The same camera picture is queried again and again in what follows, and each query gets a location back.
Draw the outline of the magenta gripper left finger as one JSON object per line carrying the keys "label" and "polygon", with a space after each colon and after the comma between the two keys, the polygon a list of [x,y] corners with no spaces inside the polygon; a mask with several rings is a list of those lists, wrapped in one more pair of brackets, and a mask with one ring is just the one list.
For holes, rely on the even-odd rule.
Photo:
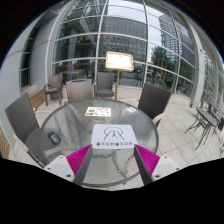
{"label": "magenta gripper left finger", "polygon": [[69,182],[81,186],[93,156],[92,145],[85,146],[72,154],[58,156],[44,170]]}

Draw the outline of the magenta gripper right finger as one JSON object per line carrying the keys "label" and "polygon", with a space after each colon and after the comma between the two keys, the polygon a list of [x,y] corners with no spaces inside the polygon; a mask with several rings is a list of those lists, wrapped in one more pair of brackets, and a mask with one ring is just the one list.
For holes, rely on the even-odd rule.
{"label": "magenta gripper right finger", "polygon": [[168,156],[158,156],[139,145],[134,146],[134,156],[144,185],[180,170]]}

